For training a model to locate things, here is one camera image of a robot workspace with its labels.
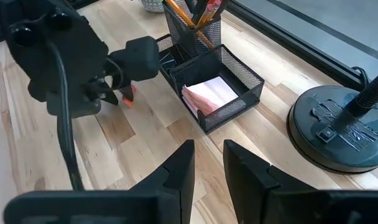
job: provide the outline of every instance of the wood grain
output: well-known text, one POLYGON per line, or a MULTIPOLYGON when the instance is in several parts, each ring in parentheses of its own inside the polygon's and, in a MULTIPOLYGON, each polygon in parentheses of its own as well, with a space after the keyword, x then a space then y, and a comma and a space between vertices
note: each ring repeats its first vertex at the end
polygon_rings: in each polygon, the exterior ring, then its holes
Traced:
MULTIPOLYGON (((110 52, 127 40, 168 33, 165 16, 139 1, 102 0, 79 10, 110 52)), ((186 139, 195 140, 191 222, 237 223, 223 169, 223 141, 232 139, 319 189, 378 189, 378 169, 363 175, 325 172, 299 155, 287 137, 289 108, 304 91, 337 85, 238 18, 224 12, 223 43, 265 78, 261 103, 205 135, 163 76, 135 83, 132 108, 103 103, 96 116, 73 121, 78 164, 87 189, 129 189, 186 139)), ((5 204, 31 190, 70 189, 55 117, 27 91, 29 79, 0 43, 0 223, 5 204)))

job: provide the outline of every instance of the lamp base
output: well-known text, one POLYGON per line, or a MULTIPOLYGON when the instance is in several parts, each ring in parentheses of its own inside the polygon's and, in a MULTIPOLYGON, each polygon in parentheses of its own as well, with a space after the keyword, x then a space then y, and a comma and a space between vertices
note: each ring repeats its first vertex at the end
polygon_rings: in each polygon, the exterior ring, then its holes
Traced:
POLYGON ((378 167, 378 105, 360 118, 343 109, 358 93, 341 86, 319 86, 298 98, 288 113, 287 131, 305 159, 339 174, 361 174, 378 167), (325 102, 336 107, 328 108, 325 102), (327 111, 326 116, 318 116, 316 107, 327 111), (337 111, 337 119, 331 121, 337 111))

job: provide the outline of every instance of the black cable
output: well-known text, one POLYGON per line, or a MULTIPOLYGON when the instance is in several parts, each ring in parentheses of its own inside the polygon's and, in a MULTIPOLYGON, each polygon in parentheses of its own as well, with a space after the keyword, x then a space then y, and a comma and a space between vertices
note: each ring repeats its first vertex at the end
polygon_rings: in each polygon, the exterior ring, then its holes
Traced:
POLYGON ((124 81, 124 73, 122 72, 122 70, 121 70, 121 68, 120 68, 120 66, 116 63, 116 62, 114 62, 113 60, 111 60, 110 58, 106 58, 106 60, 109 62, 109 63, 111 63, 112 65, 114 65, 116 68, 117 68, 117 71, 118 71, 118 73, 120 74, 120 82, 119 82, 119 84, 117 85, 117 86, 114 86, 113 85, 113 83, 114 83, 114 78, 113 78, 113 82, 112 82, 112 88, 113 87, 115 87, 116 89, 120 89, 120 87, 122 86, 122 83, 123 83, 123 81, 124 81))
POLYGON ((358 66, 352 67, 354 70, 358 70, 361 73, 361 81, 364 85, 364 88, 366 88, 370 84, 369 76, 367 75, 366 71, 358 66))
POLYGON ((55 56, 58 67, 58 76, 60 80, 61 113, 57 117, 58 140, 60 149, 67 165, 73 190, 84 190, 84 186, 80 177, 80 171, 78 170, 75 145, 73 141, 73 128, 71 127, 71 116, 68 103, 68 83, 65 66, 63 64, 60 52, 55 44, 51 41, 48 41, 47 46, 55 56))

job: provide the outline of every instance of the round black base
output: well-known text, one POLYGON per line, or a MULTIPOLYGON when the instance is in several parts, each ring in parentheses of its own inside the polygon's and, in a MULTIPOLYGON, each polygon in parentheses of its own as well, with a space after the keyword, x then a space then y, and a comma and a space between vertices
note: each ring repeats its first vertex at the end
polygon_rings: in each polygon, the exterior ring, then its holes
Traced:
POLYGON ((340 115, 343 117, 332 125, 335 136, 331 138, 322 132, 331 125, 323 124, 320 116, 313 112, 313 109, 327 101, 344 108, 358 93, 341 86, 319 86, 298 98, 288 113, 287 131, 295 149, 305 159, 324 170, 339 174, 361 174, 378 167, 378 105, 357 119, 347 111, 342 112, 340 115), (356 123, 358 127, 361 125, 372 130, 375 136, 368 140, 364 138, 364 133, 356 131, 359 130, 354 125, 356 123), (359 142, 351 142, 351 137, 359 142))

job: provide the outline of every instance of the metal frame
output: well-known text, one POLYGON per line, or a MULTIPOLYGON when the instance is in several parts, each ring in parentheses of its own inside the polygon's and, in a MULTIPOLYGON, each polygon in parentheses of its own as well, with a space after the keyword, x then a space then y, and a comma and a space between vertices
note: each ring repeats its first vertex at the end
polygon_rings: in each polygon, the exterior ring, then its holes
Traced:
POLYGON ((262 17, 258 13, 249 10, 237 0, 231 0, 227 6, 227 10, 291 53, 336 80, 341 85, 357 91, 363 89, 361 77, 358 72, 262 17))

